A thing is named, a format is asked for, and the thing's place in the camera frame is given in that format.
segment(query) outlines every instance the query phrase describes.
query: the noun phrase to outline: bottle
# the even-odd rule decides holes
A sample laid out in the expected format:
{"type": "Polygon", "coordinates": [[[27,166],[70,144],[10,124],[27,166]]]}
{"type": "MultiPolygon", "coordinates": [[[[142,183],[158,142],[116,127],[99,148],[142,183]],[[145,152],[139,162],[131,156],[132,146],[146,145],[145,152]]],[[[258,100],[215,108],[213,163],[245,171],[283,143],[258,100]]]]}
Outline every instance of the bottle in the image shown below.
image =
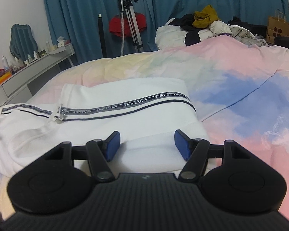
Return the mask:
{"type": "Polygon", "coordinates": [[[29,61],[29,63],[32,62],[32,57],[29,54],[28,54],[28,61],[29,61]]]}
{"type": "Polygon", "coordinates": [[[17,68],[16,68],[16,66],[15,66],[15,63],[12,62],[12,63],[10,64],[10,71],[11,71],[12,75],[15,74],[15,70],[16,70],[16,69],[17,69],[17,68]]]}
{"type": "Polygon", "coordinates": [[[17,57],[15,57],[15,67],[16,68],[20,68],[23,66],[23,63],[21,60],[17,59],[17,57]]]}
{"type": "Polygon", "coordinates": [[[8,61],[7,61],[5,56],[2,56],[1,61],[3,63],[4,70],[5,71],[10,70],[10,67],[8,65],[8,61]]]}
{"type": "Polygon", "coordinates": [[[47,53],[49,52],[49,48],[50,48],[50,44],[48,41],[46,41],[46,49],[45,50],[47,53]]]}
{"type": "Polygon", "coordinates": [[[34,60],[37,60],[39,58],[38,54],[35,51],[33,51],[33,55],[34,55],[34,60]]]}

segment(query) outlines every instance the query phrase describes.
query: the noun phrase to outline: orange tray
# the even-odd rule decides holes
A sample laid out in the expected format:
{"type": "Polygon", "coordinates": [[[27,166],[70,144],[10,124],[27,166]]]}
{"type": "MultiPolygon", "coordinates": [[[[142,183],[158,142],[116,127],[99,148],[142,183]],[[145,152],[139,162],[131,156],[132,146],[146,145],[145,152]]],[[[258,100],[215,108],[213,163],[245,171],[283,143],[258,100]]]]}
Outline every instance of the orange tray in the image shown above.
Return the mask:
{"type": "Polygon", "coordinates": [[[11,76],[12,74],[10,72],[5,73],[3,76],[0,77],[0,84],[3,83],[5,80],[7,80],[11,76]]]}

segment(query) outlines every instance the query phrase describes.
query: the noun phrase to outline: black stripe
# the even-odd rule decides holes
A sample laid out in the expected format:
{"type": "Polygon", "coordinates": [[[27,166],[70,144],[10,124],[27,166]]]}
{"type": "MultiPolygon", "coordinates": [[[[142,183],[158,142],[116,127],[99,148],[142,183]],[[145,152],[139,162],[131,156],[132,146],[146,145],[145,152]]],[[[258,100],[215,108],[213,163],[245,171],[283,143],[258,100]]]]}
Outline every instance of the black stripe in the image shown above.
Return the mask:
{"type": "MultiPolygon", "coordinates": [[[[30,114],[33,114],[35,116],[42,116],[42,117],[46,117],[46,118],[49,118],[49,116],[44,116],[44,115],[37,115],[33,112],[30,112],[30,111],[26,111],[26,110],[23,110],[23,109],[19,109],[19,111],[22,111],[22,112],[26,112],[26,113],[30,113],[30,114]]],[[[7,115],[7,114],[10,114],[11,112],[7,112],[7,113],[1,113],[2,115],[7,115]]]]}
{"type": "Polygon", "coordinates": [[[63,122],[69,122],[69,121],[89,121],[89,120],[97,120],[97,119],[106,119],[106,118],[112,118],[112,117],[117,117],[117,116],[123,116],[123,115],[128,115],[128,114],[131,114],[131,113],[135,113],[135,112],[138,112],[140,110],[143,110],[143,109],[146,109],[146,108],[150,108],[152,106],[156,106],[156,105],[159,105],[159,104],[164,104],[164,103],[169,103],[169,102],[183,102],[183,103],[186,103],[188,105],[190,105],[196,112],[196,109],[194,108],[194,106],[187,102],[187,101],[183,101],[183,100],[167,100],[167,101],[162,101],[162,102],[156,102],[156,103],[153,103],[153,104],[150,104],[150,105],[147,105],[147,106],[144,106],[142,108],[139,108],[139,109],[135,109],[133,111],[129,111],[129,112],[126,112],[126,113],[120,113],[120,114],[116,114],[116,115],[107,115],[107,116],[99,116],[99,117],[91,117],[91,118],[84,118],[84,119],[63,119],[62,121],[63,122]]]}
{"type": "Polygon", "coordinates": [[[107,111],[113,111],[113,110],[120,110],[123,108],[131,108],[131,107],[136,107],[138,105],[142,105],[154,100],[158,100],[161,98],[169,98],[169,97],[183,97],[187,100],[190,101],[190,99],[181,93],[178,92],[165,92],[165,93],[158,93],[155,95],[150,95],[150,96],[146,96],[143,98],[139,98],[139,99],[135,99],[132,101],[127,101],[127,102],[121,102],[121,103],[117,103],[117,104],[113,104],[113,105],[108,105],[108,106],[103,106],[103,107],[97,107],[97,108],[91,108],[91,109],[71,109],[71,108],[66,108],[66,107],[62,107],[60,114],[65,114],[65,115],[91,115],[91,114],[95,114],[95,113],[100,113],[100,112],[107,112],[107,111]]]}
{"type": "Polygon", "coordinates": [[[9,110],[12,110],[12,109],[16,109],[16,108],[28,108],[28,109],[32,109],[32,110],[35,110],[37,112],[40,112],[40,113],[44,113],[44,114],[47,114],[47,115],[51,115],[52,112],[51,111],[48,111],[48,110],[43,110],[43,109],[40,109],[36,106],[32,106],[32,105],[27,105],[27,104],[19,104],[19,105],[14,105],[14,106],[11,106],[11,107],[8,107],[8,108],[2,108],[2,111],[1,112],[6,112],[6,111],[9,111],[9,110]]]}

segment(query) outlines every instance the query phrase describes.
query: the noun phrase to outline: black pole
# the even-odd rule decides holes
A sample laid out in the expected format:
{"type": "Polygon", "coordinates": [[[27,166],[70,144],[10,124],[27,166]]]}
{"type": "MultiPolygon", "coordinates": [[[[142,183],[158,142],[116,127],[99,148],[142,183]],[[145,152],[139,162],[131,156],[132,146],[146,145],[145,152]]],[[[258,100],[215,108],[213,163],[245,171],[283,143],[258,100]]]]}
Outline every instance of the black pole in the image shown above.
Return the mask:
{"type": "Polygon", "coordinates": [[[99,18],[97,19],[97,24],[99,26],[99,41],[101,43],[102,55],[103,55],[103,58],[107,58],[103,20],[102,20],[101,14],[99,14],[99,18]]]}

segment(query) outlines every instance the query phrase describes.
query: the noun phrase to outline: blue pad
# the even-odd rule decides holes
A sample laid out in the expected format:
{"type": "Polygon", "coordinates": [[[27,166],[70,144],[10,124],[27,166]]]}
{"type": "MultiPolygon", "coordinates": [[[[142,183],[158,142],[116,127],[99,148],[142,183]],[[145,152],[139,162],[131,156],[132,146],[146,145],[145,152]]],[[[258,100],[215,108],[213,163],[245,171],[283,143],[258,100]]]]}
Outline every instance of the blue pad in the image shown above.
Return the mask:
{"type": "Polygon", "coordinates": [[[114,131],[105,141],[103,141],[102,153],[107,162],[112,161],[120,147],[120,133],[114,131]]]}
{"type": "Polygon", "coordinates": [[[180,129],[178,129],[174,133],[174,143],[180,151],[183,159],[187,161],[192,155],[190,146],[192,145],[193,140],[190,139],[186,134],[184,134],[180,129]]]}

